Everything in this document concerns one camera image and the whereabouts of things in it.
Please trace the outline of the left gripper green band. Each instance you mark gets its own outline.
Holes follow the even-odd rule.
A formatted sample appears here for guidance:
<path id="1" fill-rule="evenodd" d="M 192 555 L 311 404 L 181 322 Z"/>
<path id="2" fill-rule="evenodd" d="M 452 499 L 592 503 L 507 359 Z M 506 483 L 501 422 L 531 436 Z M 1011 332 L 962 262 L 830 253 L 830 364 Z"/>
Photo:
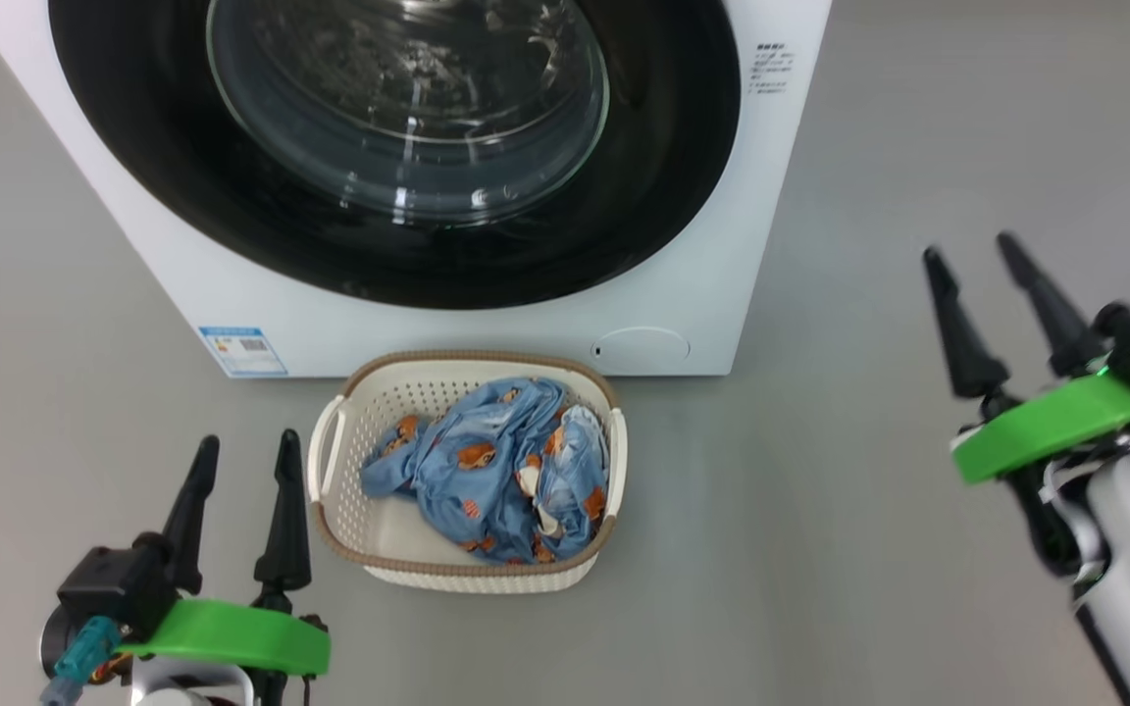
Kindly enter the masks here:
<path id="1" fill-rule="evenodd" d="M 198 567 L 205 506 L 211 495 L 220 439 L 203 437 L 169 511 L 166 573 L 175 589 L 200 594 Z M 292 591 L 311 584 L 308 487 L 299 433 L 280 436 L 278 486 L 266 551 L 257 559 L 254 605 L 184 599 L 153 637 L 127 643 L 130 705 L 282 705 L 287 685 L 310 682 L 331 669 L 332 639 L 318 616 L 292 616 Z"/>

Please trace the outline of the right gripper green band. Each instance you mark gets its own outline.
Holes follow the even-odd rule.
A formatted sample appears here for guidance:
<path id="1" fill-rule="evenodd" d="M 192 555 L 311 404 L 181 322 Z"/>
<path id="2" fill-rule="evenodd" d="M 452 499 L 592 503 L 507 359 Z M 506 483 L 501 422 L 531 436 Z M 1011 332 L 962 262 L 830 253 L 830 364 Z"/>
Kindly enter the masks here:
<path id="1" fill-rule="evenodd" d="M 1017 406 L 1005 389 L 1008 367 L 970 321 L 941 250 L 927 247 L 925 280 L 953 396 L 977 399 L 979 416 L 991 419 L 962 432 L 951 459 L 965 485 L 996 481 L 1012 491 L 1033 550 L 1051 573 L 1099 579 L 1110 560 L 1103 529 L 1064 487 L 1084 483 L 1098 462 L 1130 455 L 1130 387 L 1111 374 L 1093 374 L 1104 356 L 1103 340 L 1022 241 L 1002 230 L 997 246 L 1012 282 L 1031 300 L 1051 371 L 1058 378 L 1086 377 Z"/>

